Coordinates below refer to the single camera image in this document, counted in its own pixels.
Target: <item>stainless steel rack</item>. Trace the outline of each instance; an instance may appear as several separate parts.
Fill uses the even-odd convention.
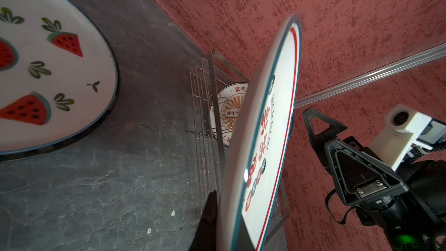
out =
[[[214,65],[214,58],[221,63],[224,70]],[[231,131],[229,129],[222,130],[220,122],[217,121],[221,119],[220,104],[224,104],[227,101],[225,97],[220,96],[218,91],[236,81],[249,82],[242,73],[216,50],[210,51],[207,59],[202,58],[201,66],[196,66],[195,72],[190,73],[195,148],[197,151],[198,195],[201,211],[209,192],[216,190],[217,196],[220,196],[221,178],[227,153],[227,148],[223,143],[223,134]],[[214,113],[215,128],[212,128],[210,122],[211,112]],[[278,197],[276,197],[275,208],[271,217],[271,224],[276,223],[276,225],[271,225],[265,244],[269,242],[289,217],[288,198],[282,179],[280,190],[282,193],[282,205],[279,206],[280,202]]]

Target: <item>green light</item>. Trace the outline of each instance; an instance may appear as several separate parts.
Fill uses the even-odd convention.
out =
[[[396,242],[398,244],[409,244],[409,243],[415,243],[418,241],[418,238],[411,236],[409,234],[401,234],[397,236]]]

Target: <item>red textured wall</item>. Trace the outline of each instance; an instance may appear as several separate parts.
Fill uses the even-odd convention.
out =
[[[325,197],[335,186],[309,144],[302,120],[305,109],[312,107],[344,123],[349,129],[340,139],[352,135],[368,145],[384,129],[384,115],[398,103],[445,121],[445,97],[446,58],[443,58],[296,109],[283,170],[291,207],[291,219],[285,223],[289,250],[390,250],[380,228],[362,226],[355,213],[348,216],[346,226],[340,226],[326,210]],[[425,157],[446,159],[446,153]],[[342,219],[347,208],[337,196],[332,199],[331,207],[338,219]]]
[[[302,17],[302,97],[446,42],[446,0],[155,0],[205,51],[250,77],[290,13]]]

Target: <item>watermelon pattern plate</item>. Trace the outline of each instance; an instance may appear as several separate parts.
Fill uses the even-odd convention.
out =
[[[69,1],[0,0],[0,90],[0,159],[22,158],[100,124],[115,103],[118,70]]]

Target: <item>white plate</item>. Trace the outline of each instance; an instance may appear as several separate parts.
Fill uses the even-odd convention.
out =
[[[292,124],[301,35],[297,16],[287,18],[249,84],[223,173],[218,251],[263,248]]]
[[[118,81],[96,27],[67,0],[0,7],[0,155],[64,141],[95,123]]]
[[[236,82],[227,85],[218,92],[220,125],[222,128],[223,143],[227,147],[231,143],[232,131],[234,130],[247,89],[248,83]],[[209,118],[212,134],[216,136],[214,104],[210,105]]]

